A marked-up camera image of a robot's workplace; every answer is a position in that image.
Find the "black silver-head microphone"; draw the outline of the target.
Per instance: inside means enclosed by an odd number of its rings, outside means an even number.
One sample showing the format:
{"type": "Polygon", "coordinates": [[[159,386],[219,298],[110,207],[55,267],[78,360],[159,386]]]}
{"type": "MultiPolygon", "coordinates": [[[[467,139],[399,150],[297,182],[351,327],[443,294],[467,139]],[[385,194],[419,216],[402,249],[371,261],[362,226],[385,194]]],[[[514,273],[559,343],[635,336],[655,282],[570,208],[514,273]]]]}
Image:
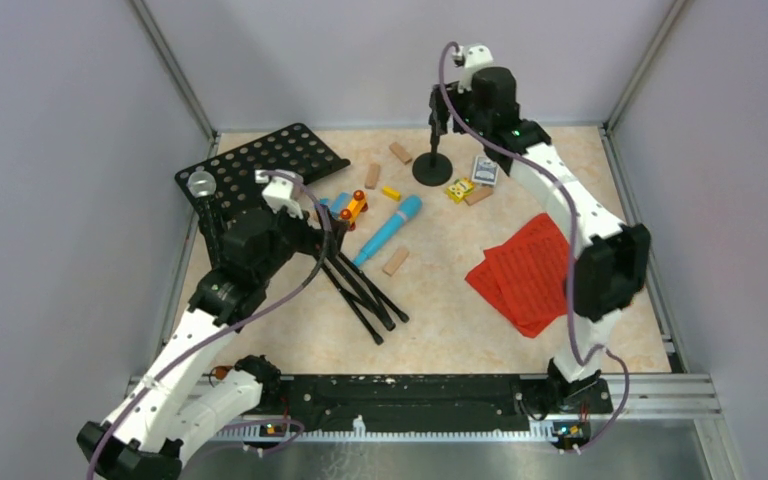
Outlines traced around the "black silver-head microphone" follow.
{"type": "Polygon", "coordinates": [[[187,188],[194,200],[198,228],[205,239],[211,268],[218,269],[223,262],[223,236],[227,224],[217,203],[216,179],[207,171],[197,171],[189,176],[187,188]]]}

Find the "black round-base microphone stand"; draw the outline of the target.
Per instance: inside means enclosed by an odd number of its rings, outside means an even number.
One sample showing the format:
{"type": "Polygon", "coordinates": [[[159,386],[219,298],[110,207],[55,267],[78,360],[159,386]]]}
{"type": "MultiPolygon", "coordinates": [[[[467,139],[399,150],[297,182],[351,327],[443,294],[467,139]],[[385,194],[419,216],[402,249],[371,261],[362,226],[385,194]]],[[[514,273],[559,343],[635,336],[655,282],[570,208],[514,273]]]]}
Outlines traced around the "black round-base microphone stand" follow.
{"type": "Polygon", "coordinates": [[[424,186],[435,187],[446,184],[452,177],[453,166],[450,159],[439,152],[441,128],[439,123],[431,123],[429,151],[419,155],[412,166],[414,179],[424,186]]]}

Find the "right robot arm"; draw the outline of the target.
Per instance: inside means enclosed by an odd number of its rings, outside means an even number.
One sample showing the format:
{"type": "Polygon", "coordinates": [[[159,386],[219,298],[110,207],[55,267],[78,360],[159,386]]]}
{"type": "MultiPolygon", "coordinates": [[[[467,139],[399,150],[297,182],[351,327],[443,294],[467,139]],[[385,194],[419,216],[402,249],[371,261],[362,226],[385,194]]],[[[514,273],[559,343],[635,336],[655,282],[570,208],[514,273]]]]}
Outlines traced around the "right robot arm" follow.
{"type": "Polygon", "coordinates": [[[563,164],[551,136],[520,114],[516,80],[505,67],[483,67],[469,86],[436,84],[430,124],[468,134],[487,157],[538,200],[567,241],[559,283],[568,343],[549,362],[543,403],[572,412],[600,379],[612,330],[645,283],[651,234],[606,210],[563,164]]]}

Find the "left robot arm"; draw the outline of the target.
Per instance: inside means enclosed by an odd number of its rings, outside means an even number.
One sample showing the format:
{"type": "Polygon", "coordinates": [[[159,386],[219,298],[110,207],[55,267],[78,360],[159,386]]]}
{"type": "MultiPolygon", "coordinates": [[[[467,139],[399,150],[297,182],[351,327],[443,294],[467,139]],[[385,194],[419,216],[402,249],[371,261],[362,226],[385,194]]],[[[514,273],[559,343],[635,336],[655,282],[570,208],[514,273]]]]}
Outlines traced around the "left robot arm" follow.
{"type": "Polygon", "coordinates": [[[218,353],[266,306],[272,277],[297,254],[322,264],[348,225],[326,208],[320,227],[282,207],[247,210],[217,237],[212,270],[199,282],[177,328],[128,397],[101,422],[87,422],[77,443],[89,479],[176,479],[196,452],[233,418],[279,404],[278,371],[248,356],[217,386],[190,394],[218,353]]]}

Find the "black music stand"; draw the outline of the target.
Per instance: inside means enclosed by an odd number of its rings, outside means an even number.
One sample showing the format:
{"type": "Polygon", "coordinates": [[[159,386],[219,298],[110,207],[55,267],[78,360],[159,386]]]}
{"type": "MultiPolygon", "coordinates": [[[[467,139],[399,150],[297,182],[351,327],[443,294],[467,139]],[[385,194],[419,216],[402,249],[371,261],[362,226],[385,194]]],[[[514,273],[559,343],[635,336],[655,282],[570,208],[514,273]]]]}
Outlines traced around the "black music stand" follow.
{"type": "Polygon", "coordinates": [[[198,217],[210,270],[187,302],[190,311],[211,313],[231,326],[255,313],[272,277],[295,255],[315,259],[367,330],[388,331],[409,315],[342,251],[354,221],[348,209],[334,212],[300,201],[312,182],[348,167],[306,125],[295,123],[178,171],[175,180],[198,217]]]}

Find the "red sheet music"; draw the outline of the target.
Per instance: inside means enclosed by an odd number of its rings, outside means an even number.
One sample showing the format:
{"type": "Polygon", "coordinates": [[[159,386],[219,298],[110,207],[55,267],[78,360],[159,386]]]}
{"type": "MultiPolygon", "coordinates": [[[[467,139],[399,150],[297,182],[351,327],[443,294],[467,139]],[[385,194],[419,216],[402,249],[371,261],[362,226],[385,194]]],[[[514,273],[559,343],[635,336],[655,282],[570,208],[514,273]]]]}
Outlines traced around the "red sheet music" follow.
{"type": "Polygon", "coordinates": [[[520,334],[535,338],[566,317],[567,254],[565,237],[542,213],[505,243],[485,250],[465,280],[520,334]]]}

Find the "blue toy microphone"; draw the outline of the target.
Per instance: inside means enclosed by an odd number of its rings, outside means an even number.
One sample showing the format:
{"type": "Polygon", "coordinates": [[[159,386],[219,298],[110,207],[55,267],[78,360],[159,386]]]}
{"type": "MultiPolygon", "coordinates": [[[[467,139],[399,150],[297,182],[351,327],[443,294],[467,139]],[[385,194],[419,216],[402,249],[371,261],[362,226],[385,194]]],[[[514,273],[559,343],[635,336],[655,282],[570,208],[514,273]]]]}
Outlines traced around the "blue toy microphone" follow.
{"type": "Polygon", "coordinates": [[[407,197],[395,213],[360,248],[352,263],[361,267],[371,259],[410,220],[415,218],[423,206],[417,195],[407,197]]]}

